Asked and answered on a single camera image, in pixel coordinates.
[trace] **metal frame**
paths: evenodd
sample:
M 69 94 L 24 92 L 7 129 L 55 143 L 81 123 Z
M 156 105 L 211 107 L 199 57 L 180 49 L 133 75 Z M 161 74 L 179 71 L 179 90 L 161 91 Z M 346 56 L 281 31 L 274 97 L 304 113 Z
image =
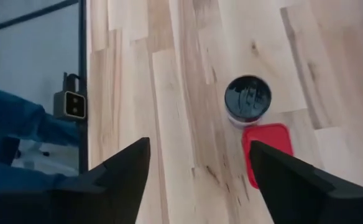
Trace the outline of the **metal frame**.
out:
M 87 98 L 87 66 L 86 66 L 86 1 L 85 0 L 64 0 L 60 3 L 45 7 L 35 12 L 28 13 L 23 16 L 8 20 L 0 23 L 0 30 L 7 27 L 29 21 L 31 19 L 44 16 L 51 12 L 63 9 L 65 7 L 79 3 L 79 33 L 78 33 L 78 72 L 84 82 L 79 82 L 79 90 L 82 95 Z M 80 125 L 80 153 L 79 153 L 79 172 L 84 173 L 88 171 L 88 120 L 87 118 Z

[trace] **floor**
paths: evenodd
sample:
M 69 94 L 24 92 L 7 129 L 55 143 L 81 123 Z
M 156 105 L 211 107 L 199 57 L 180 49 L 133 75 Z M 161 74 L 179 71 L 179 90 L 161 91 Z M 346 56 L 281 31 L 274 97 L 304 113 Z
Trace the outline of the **floor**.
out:
M 151 138 L 138 223 L 272 223 L 224 109 L 246 74 L 297 158 L 363 186 L 363 0 L 91 0 L 88 22 L 90 167 Z
M 0 22 L 57 2 L 0 0 Z M 77 4 L 0 30 L 0 90 L 41 104 L 52 113 L 53 94 L 62 90 L 63 72 L 78 73 Z M 21 149 L 32 145 L 23 141 Z M 78 169 L 76 148 L 44 144 L 41 150 Z M 64 172 L 43 164 L 35 168 L 46 173 Z

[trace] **blue fabric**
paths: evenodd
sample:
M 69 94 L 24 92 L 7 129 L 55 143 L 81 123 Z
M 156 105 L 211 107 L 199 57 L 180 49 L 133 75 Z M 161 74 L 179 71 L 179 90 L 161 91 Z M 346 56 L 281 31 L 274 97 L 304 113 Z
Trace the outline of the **blue fabric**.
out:
M 18 96 L 0 91 L 0 136 L 31 139 L 62 146 L 78 146 L 75 123 L 60 121 L 37 105 Z M 52 189 L 64 175 L 0 164 L 0 192 Z

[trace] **red container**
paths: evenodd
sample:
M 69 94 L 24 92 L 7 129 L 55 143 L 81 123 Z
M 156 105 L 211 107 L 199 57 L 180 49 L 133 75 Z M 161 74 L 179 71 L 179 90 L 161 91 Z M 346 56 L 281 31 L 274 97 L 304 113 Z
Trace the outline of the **red container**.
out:
M 284 124 L 268 124 L 245 129 L 242 135 L 242 146 L 244 148 L 248 178 L 250 184 L 254 188 L 259 189 L 249 159 L 251 141 L 261 141 L 291 156 L 293 156 L 293 149 L 289 130 Z

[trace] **red lid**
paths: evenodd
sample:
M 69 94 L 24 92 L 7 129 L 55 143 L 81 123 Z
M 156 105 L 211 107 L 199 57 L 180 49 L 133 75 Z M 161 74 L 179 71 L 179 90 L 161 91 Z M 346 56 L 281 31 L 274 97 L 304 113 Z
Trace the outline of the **red lid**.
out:
M 250 142 L 255 140 L 268 144 L 291 156 L 293 156 L 293 150 L 288 128 L 284 124 L 267 124 L 245 129 L 242 135 L 242 146 L 244 148 L 248 178 L 250 184 L 259 189 L 249 159 Z

